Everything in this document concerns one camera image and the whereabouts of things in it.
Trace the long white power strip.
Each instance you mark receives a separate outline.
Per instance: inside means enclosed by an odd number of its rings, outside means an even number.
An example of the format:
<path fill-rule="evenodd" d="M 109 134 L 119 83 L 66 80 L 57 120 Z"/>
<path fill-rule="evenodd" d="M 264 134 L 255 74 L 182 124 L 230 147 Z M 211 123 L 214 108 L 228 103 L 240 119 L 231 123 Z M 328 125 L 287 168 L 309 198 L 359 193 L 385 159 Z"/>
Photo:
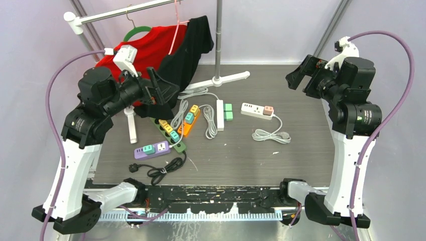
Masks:
<path fill-rule="evenodd" d="M 216 98 L 216 107 L 212 107 L 210 104 L 199 105 L 200 111 L 207 121 L 207 129 L 205 131 L 205 137 L 209 140 L 214 139 L 219 131 L 224 130 L 224 102 L 219 97 L 208 91 L 207 87 L 199 87 L 195 89 L 184 90 L 179 93 L 177 99 L 187 100 L 190 97 L 200 95 L 212 95 Z"/>

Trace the pink plug adapter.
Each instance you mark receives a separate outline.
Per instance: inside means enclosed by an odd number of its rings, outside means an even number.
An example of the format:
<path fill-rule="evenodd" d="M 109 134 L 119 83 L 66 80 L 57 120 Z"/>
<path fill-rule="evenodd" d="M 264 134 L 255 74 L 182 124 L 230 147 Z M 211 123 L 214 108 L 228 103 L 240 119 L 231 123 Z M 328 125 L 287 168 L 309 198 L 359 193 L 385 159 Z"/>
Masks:
<path fill-rule="evenodd" d="M 272 106 L 264 106 L 263 115 L 272 116 L 274 114 L 274 108 Z"/>

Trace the short white power strip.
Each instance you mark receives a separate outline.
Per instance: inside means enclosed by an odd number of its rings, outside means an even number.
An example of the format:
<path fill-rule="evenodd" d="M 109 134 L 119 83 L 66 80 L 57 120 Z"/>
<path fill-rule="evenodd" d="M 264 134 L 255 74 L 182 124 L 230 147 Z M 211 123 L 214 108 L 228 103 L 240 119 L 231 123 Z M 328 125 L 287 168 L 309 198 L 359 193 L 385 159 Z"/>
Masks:
<path fill-rule="evenodd" d="M 289 144 L 291 142 L 291 137 L 289 133 L 281 131 L 281 128 L 283 127 L 282 119 L 278 117 L 275 113 L 272 116 L 263 115 L 263 109 L 264 106 L 246 102 L 243 102 L 241 105 L 241 114 L 243 115 L 261 118 L 268 121 L 272 120 L 273 118 L 276 118 L 279 121 L 279 127 L 275 131 L 268 132 L 263 129 L 256 129 L 252 133 L 252 139 L 258 142 L 272 140 L 283 145 Z"/>

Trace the green plug adapter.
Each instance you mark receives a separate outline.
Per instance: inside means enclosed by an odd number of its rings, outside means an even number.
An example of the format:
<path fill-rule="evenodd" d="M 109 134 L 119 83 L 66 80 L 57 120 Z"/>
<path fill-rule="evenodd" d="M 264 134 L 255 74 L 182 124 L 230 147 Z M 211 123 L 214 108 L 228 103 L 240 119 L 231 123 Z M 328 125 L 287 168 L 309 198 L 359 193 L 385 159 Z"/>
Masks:
<path fill-rule="evenodd" d="M 232 112 L 232 110 L 233 110 L 233 105 L 231 103 L 224 103 L 225 112 L 228 112 L 228 111 Z"/>
<path fill-rule="evenodd" d="M 232 121 L 234 118 L 232 111 L 225 111 L 224 112 L 224 120 L 225 121 Z"/>

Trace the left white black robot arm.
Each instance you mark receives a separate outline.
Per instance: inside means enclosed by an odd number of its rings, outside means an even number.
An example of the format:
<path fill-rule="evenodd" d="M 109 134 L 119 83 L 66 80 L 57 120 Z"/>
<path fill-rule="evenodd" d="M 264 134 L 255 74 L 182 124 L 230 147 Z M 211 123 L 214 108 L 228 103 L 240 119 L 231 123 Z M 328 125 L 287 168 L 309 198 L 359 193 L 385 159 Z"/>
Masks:
<path fill-rule="evenodd" d="M 59 141 L 61 158 L 54 185 L 43 205 L 32 216 L 53 223 L 60 234 L 85 233 L 103 213 L 130 203 L 141 207 L 147 199 L 145 185 L 128 178 L 99 194 L 83 190 L 92 163 L 99 158 L 112 117 L 134 102 L 164 106 L 176 95 L 178 85 L 164 80 L 155 69 L 147 68 L 148 78 L 125 70 L 122 83 L 116 82 L 106 67 L 88 69 L 78 82 L 79 105 L 65 118 Z"/>

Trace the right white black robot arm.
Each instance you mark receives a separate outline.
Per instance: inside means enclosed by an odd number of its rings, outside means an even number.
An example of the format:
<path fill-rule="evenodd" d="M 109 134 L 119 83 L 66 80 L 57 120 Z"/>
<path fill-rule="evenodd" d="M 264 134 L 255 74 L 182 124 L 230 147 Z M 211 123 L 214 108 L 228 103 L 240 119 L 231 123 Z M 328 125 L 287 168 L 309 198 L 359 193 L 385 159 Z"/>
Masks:
<path fill-rule="evenodd" d="M 307 55 L 286 80 L 290 89 L 296 89 L 304 77 L 310 77 L 303 92 L 329 105 L 335 146 L 329 189 L 322 192 L 302 179 L 285 178 L 280 184 L 279 200 L 285 206 L 300 203 L 309 220 L 323 225 L 368 228 L 371 221 L 363 212 L 362 194 L 370 150 L 362 153 L 362 148 L 382 122 L 380 107 L 367 99 L 376 69 L 372 61 L 360 57 L 347 57 L 332 69 L 326 64 L 326 60 Z M 357 172 L 359 157 L 363 165 Z M 354 184 L 356 174 L 359 178 Z"/>

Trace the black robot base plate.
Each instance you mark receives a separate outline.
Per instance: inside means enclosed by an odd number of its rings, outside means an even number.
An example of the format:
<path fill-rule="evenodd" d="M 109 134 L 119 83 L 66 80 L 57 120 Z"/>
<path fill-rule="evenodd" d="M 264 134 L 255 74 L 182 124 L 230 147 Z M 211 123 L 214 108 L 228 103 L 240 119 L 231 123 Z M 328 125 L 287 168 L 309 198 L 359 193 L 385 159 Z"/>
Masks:
<path fill-rule="evenodd" d="M 142 225 L 149 218 L 166 221 L 278 221 L 298 224 L 303 208 L 274 186 L 147 186 L 147 198 L 121 204 L 101 221 Z"/>

